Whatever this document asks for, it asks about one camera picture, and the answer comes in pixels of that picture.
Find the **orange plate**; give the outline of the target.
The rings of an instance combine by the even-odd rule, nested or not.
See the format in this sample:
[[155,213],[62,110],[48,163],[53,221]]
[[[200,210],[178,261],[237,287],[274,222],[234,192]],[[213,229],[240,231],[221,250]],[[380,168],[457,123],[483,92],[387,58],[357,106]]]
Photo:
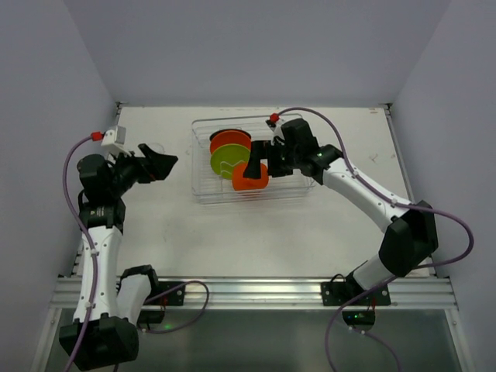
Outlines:
[[210,153],[214,153],[221,146],[226,145],[240,145],[246,147],[248,150],[251,149],[252,140],[241,133],[221,133],[219,136],[210,141]]

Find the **green plate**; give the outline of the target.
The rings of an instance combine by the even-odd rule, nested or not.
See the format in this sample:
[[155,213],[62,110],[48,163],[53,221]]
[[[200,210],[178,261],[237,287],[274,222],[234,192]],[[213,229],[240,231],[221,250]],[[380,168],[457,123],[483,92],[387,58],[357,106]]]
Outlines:
[[217,148],[210,156],[210,166],[218,176],[231,180],[233,170],[250,158],[250,149],[239,144],[227,144]]

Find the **black plate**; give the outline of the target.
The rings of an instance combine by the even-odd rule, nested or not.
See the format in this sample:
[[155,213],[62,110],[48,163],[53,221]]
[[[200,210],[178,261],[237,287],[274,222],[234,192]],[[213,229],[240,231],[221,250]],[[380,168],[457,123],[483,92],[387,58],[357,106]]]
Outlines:
[[212,134],[210,135],[210,137],[209,137],[209,140],[210,140],[210,141],[213,141],[213,140],[214,140],[214,138],[216,138],[217,136],[219,136],[221,133],[231,133],[231,134],[232,134],[232,133],[241,133],[241,134],[243,134],[244,136],[247,136],[250,140],[251,140],[251,138],[252,138],[252,136],[251,136],[248,132],[246,132],[246,131],[244,131],[244,130],[241,130],[241,129],[220,129],[220,130],[218,130],[218,131],[216,131],[216,132],[212,133]]

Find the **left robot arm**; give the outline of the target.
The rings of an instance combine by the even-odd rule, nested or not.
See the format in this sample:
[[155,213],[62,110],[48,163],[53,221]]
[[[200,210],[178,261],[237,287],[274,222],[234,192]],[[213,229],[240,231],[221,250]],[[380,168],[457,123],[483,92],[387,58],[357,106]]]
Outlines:
[[94,153],[77,163],[82,190],[70,210],[82,232],[83,274],[73,321],[59,332],[67,368],[90,371],[133,361],[139,352],[141,308],[159,284],[149,264],[117,274],[126,217],[122,196],[134,184],[165,180],[178,158],[145,143],[138,148],[139,156],[121,153],[109,161]]

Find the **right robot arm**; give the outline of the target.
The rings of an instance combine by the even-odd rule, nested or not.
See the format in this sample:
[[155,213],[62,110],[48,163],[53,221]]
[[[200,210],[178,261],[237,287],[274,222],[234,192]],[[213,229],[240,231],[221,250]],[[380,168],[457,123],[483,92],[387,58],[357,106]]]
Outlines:
[[271,177],[285,177],[298,170],[342,195],[384,234],[375,256],[340,281],[330,282],[329,291],[336,300],[349,301],[389,277],[405,277],[437,250],[436,222],[428,203],[413,204],[389,193],[348,164],[342,150],[331,144],[319,145],[304,119],[285,122],[274,116],[267,125],[273,137],[251,143],[244,177],[260,178],[262,160],[267,161]]

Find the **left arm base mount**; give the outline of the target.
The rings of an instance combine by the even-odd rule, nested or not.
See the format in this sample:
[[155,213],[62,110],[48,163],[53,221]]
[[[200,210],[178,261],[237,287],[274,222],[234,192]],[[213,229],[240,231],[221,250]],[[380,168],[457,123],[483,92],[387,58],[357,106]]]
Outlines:
[[136,324],[138,329],[152,330],[164,321],[167,308],[181,307],[186,292],[184,287],[184,281],[160,281],[140,310]]

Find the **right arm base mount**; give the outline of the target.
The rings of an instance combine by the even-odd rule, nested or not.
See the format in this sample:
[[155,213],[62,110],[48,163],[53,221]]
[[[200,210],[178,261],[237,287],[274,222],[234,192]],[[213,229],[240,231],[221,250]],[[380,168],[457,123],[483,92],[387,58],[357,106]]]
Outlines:
[[[345,277],[342,274],[335,274],[330,280],[320,284],[324,306],[343,305],[363,292],[364,290],[353,281],[351,275]],[[352,329],[369,331],[376,322],[377,306],[389,305],[391,305],[391,297],[388,286],[383,286],[355,301],[348,307],[348,310],[341,312],[341,317]]]

